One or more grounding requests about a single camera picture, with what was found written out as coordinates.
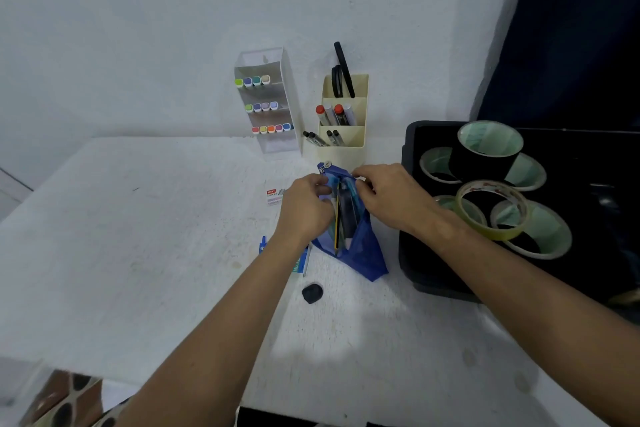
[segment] white table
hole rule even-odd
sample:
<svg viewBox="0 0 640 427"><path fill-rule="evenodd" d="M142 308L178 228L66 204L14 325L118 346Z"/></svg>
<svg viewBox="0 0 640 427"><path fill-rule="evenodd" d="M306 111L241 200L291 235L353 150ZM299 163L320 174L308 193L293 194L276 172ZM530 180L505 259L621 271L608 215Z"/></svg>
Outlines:
<svg viewBox="0 0 640 427"><path fill-rule="evenodd" d="M402 144L368 139L367 162ZM267 185L313 161L264 162L250 138L92 140L0 224L0 355L142 384L273 232ZM243 404L337 426L555 425L528 356L479 306L414 290L397 232L374 230L389 275L371 283L314 249ZM312 282L324 296L308 305Z"/></svg>

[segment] white wall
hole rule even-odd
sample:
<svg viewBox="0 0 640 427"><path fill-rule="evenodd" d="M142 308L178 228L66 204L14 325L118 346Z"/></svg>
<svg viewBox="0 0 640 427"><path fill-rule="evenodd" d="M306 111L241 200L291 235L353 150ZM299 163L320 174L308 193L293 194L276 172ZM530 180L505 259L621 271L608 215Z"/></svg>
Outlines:
<svg viewBox="0 0 640 427"><path fill-rule="evenodd" d="M337 40L370 132L467 119L515 1L0 0L0 166L37 187L94 135L248 135L233 63L279 45L307 126Z"/></svg>

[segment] black tape roll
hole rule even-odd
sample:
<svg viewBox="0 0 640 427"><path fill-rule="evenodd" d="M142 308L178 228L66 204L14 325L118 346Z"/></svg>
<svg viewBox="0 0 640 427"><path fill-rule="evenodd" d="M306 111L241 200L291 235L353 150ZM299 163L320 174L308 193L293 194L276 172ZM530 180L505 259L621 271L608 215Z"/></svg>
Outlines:
<svg viewBox="0 0 640 427"><path fill-rule="evenodd" d="M490 120L466 123L458 131L449 169L462 181L503 181L523 144L520 132L503 123Z"/></svg>

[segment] black scissors handle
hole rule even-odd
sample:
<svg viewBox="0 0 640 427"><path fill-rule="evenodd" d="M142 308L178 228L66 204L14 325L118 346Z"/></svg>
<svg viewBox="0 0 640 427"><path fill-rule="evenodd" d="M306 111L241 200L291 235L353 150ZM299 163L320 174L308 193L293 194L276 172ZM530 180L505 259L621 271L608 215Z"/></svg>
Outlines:
<svg viewBox="0 0 640 427"><path fill-rule="evenodd" d="M342 98L342 70L339 64L331 69L331 84L333 86L333 96Z"/></svg>

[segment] dark curtain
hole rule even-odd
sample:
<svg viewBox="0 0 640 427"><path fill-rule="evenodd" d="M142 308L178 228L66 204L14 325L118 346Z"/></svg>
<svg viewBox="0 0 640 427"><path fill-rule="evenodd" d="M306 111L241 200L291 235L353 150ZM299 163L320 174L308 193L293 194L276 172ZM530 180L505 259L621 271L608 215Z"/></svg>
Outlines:
<svg viewBox="0 0 640 427"><path fill-rule="evenodd" d="M518 0L478 119L515 126L639 124L640 0Z"/></svg>

